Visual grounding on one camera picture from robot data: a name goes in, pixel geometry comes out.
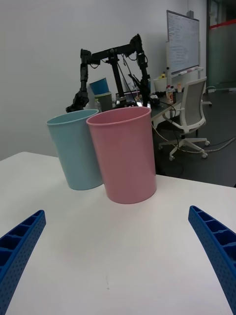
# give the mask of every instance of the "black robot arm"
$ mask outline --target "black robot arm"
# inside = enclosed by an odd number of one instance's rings
[[[98,53],[91,54],[90,51],[81,49],[81,53],[80,53],[81,87],[78,93],[75,94],[75,97],[73,99],[73,104],[66,108],[67,113],[74,112],[77,110],[82,110],[86,106],[86,104],[89,101],[88,93],[87,93],[88,65],[89,64],[100,65],[101,60],[105,58],[108,58],[108,60],[106,60],[106,63],[110,63],[112,65],[112,69],[114,72],[114,77],[115,77],[116,85],[118,89],[118,94],[120,97],[120,104],[121,106],[127,105],[120,75],[119,75],[119,70],[118,70],[118,55],[125,55],[126,57],[129,57],[131,54],[135,52],[137,54],[137,62],[138,62],[139,68],[142,72],[142,79],[139,82],[136,77],[132,75],[130,76],[134,80],[138,88],[140,89],[140,93],[143,96],[143,106],[147,106],[148,100],[149,100],[149,94],[150,94],[150,89],[148,87],[150,76],[147,73],[148,63],[146,61],[146,57],[143,51],[142,40],[140,38],[140,35],[137,34],[131,39],[130,43],[127,45],[110,48],[110,49],[107,49]]]

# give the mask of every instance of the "office chair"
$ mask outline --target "office chair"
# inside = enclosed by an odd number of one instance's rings
[[[163,115],[165,121],[159,123],[157,126],[157,130],[174,130],[174,131],[182,131],[181,139],[179,142],[177,140],[167,141],[159,144],[159,149],[162,149],[164,145],[174,144],[178,147],[187,146],[197,151],[201,151],[202,157],[206,158],[207,153],[204,149],[198,147],[195,142],[205,142],[205,145],[208,146],[210,142],[206,138],[185,138],[185,136],[189,133],[195,132],[202,125],[206,123],[206,119],[203,114],[203,89],[206,82],[206,77],[200,80],[188,82],[185,85],[183,99],[181,103],[180,109],[176,109],[176,111],[180,111],[178,117],[167,118],[166,115]],[[170,152],[169,159],[173,161],[173,154],[177,151],[177,147],[174,147]]]

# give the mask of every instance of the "cup rim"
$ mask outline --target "cup rim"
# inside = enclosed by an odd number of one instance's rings
[[[67,124],[71,124],[71,123],[74,123],[74,122],[77,122],[79,120],[84,120],[84,119],[88,119],[90,116],[93,116],[93,115],[96,115],[98,113],[98,110],[97,109],[83,109],[83,111],[87,111],[88,112],[88,115],[85,116],[85,117],[81,117],[81,118],[78,118],[78,119],[75,119],[75,120],[70,120],[68,122],[61,122],[61,123],[53,123],[53,120],[57,119],[58,117],[62,117],[62,116],[66,116],[66,115],[73,115],[75,112],[71,112],[71,113],[66,113],[66,114],[62,114],[62,115],[58,115],[58,116],[55,116],[51,119],[49,119],[47,121],[47,125],[48,126],[58,126],[58,125],[67,125]]]
[[[118,108],[118,109],[112,109],[112,110],[109,110],[109,111],[106,111],[106,112],[102,112],[102,113],[98,113],[96,116],[99,116],[99,115],[107,115],[108,112],[115,112],[115,111],[122,111],[122,110],[126,110],[126,109],[134,109],[134,110],[139,110],[139,111],[143,111],[143,114],[141,114],[140,116],[138,117],[134,117],[134,118],[130,118],[130,119],[127,119],[127,120],[123,120],[123,121],[120,121],[120,122],[114,122],[114,123],[91,123],[89,120],[92,119],[93,117],[89,117],[87,118],[86,120],[86,123],[89,125],[89,126],[112,126],[112,125],[119,125],[119,124],[125,124],[125,123],[129,123],[129,122],[132,122],[132,121],[135,121],[135,120],[138,120],[138,119],[141,119],[147,115],[150,115],[151,113],[151,109],[149,107],[125,107],[125,108]]]

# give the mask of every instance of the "white table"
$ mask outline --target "white table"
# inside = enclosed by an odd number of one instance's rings
[[[188,222],[194,204],[236,231],[234,188],[157,176],[133,205],[104,186],[71,190],[56,157],[0,162],[0,233],[39,209],[47,225],[7,315],[229,315],[214,270]]]

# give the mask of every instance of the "plastic cup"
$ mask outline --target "plastic cup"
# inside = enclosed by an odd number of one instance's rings
[[[47,122],[70,188],[86,190],[103,183],[86,119],[96,109],[80,110]]]
[[[109,92],[106,78],[90,83],[90,86],[94,95],[104,94],[104,93]]]
[[[87,119],[107,196],[136,203],[156,191],[151,110],[127,107]]]

